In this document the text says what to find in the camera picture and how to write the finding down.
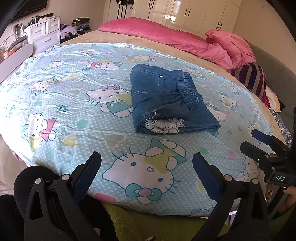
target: light blue bedsheet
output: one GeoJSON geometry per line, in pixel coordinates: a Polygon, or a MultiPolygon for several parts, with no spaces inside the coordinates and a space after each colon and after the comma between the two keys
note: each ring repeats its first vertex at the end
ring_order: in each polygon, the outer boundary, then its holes
{"type": "Polygon", "coordinates": [[[263,172],[239,150],[249,141],[271,151],[250,136],[255,128],[272,134],[244,89],[181,59],[123,43],[54,46],[27,59],[0,86],[0,133],[16,154],[64,174],[98,151],[102,166],[89,195],[151,214],[201,216],[213,209],[192,167],[196,152],[223,174],[258,178],[264,186],[263,172]],[[129,76],[138,63],[189,72],[221,128],[136,134],[129,76]]]}

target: polka dot pattern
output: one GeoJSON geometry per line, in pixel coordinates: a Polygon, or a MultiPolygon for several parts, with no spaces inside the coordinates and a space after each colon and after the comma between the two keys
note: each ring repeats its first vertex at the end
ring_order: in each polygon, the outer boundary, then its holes
{"type": "Polygon", "coordinates": [[[239,150],[249,141],[271,151],[250,136],[252,129],[272,134],[257,103],[243,88],[181,59],[123,43],[54,46],[27,59],[0,91],[0,132],[27,163],[65,174],[94,151],[101,154],[102,166],[88,192],[99,200],[158,215],[205,215],[215,202],[192,167],[196,152],[223,174],[245,181],[256,177],[263,185],[262,171],[250,172],[239,150]],[[129,75],[138,63],[189,72],[221,128],[136,134],[129,75]],[[34,138],[30,126],[37,128],[34,138]]]}

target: beige blanket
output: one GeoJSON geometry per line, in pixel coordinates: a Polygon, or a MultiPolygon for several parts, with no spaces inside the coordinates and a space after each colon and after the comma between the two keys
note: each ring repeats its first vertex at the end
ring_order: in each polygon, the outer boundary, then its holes
{"type": "MultiPolygon", "coordinates": [[[[134,44],[137,46],[151,48],[151,49],[163,52],[165,54],[183,59],[183,60],[188,61],[190,63],[196,64],[196,65],[206,68],[208,70],[211,70],[211,71],[229,79],[231,82],[235,83],[236,85],[247,90],[247,88],[241,82],[239,82],[235,77],[233,77],[225,69],[219,67],[218,65],[216,65],[214,63],[211,63],[207,60],[198,58],[198,57],[194,56],[193,54],[184,52],[182,50],[173,48],[171,46],[164,45],[164,44],[157,43],[157,42],[153,42],[151,40],[147,40],[147,39],[143,39],[143,38],[139,38],[139,37],[127,36],[124,34],[107,33],[107,32],[101,32],[99,30],[96,30],[96,31],[81,35],[77,38],[71,39],[71,40],[63,43],[62,45],[75,44],[75,43],[89,43],[89,42],[90,43],[120,42],[120,43],[129,43],[129,44],[134,44]]],[[[268,123],[270,124],[274,135],[277,138],[279,138],[282,142],[286,143],[283,138],[283,135],[281,133],[281,130],[280,130],[276,120],[272,116],[271,112],[269,111],[269,109],[262,103],[262,101],[255,94],[253,94],[251,92],[250,92],[250,94],[257,101],[262,113],[264,114],[265,118],[267,119],[268,123]]]]}

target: black clamp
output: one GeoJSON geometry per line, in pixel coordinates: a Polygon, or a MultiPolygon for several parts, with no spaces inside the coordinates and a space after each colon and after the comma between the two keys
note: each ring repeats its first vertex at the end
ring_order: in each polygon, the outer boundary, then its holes
{"type": "Polygon", "coordinates": [[[26,209],[25,241],[102,241],[77,205],[101,163],[101,155],[94,152],[72,174],[50,182],[35,180],[26,209]]]}
{"type": "Polygon", "coordinates": [[[209,197],[217,204],[191,241],[268,241],[268,212],[259,181],[252,179],[247,183],[236,181],[230,175],[222,175],[200,153],[193,156],[192,162],[209,197]],[[218,237],[236,198],[241,201],[230,230],[218,237]]]}

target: cabinet handle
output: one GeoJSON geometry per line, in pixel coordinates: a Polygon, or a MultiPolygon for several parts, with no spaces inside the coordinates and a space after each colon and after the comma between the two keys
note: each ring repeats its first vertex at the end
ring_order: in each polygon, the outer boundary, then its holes
{"type": "Polygon", "coordinates": [[[49,41],[49,40],[51,40],[52,38],[49,38],[48,40],[44,40],[44,41],[42,41],[42,43],[45,43],[45,42],[47,42],[47,41],[49,41]]]}

